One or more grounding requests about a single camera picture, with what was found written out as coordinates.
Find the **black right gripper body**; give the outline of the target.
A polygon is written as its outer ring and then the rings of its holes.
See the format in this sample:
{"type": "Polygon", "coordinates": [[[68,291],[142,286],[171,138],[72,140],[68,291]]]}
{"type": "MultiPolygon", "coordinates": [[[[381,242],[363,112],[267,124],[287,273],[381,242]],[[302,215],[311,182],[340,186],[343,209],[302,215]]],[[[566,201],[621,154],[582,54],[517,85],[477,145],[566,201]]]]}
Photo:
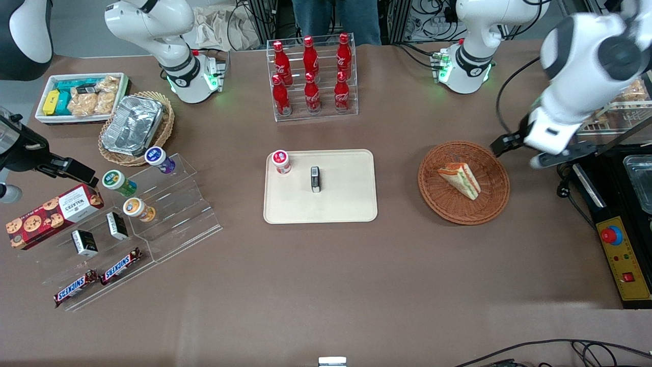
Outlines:
{"type": "Polygon", "coordinates": [[[49,142],[28,127],[21,128],[18,137],[7,151],[2,153],[1,168],[13,172],[51,169],[49,142]]]}

